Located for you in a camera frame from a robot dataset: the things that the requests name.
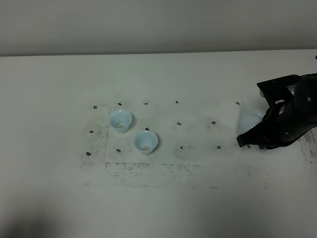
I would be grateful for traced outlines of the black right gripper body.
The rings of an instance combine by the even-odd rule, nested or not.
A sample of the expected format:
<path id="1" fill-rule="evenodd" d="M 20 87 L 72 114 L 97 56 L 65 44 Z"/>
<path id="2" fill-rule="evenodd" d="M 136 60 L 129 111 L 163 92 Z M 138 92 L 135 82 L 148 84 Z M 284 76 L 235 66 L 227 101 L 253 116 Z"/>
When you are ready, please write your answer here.
<path id="1" fill-rule="evenodd" d="M 280 102 L 269 108 L 262 121 L 237 137 L 240 147 L 257 145 L 260 149 L 275 149 L 294 143 L 317 125 L 317 104 Z"/>

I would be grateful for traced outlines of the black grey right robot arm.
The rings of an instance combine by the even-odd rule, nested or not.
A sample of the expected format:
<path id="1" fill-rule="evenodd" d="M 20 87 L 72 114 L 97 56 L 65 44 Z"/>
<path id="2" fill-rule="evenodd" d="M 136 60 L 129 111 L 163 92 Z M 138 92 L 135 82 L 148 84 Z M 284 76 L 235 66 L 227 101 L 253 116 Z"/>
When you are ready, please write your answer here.
<path id="1" fill-rule="evenodd" d="M 257 84 L 269 108 L 263 119 L 237 137 L 240 147 L 286 147 L 317 125 L 317 75 L 289 75 Z"/>

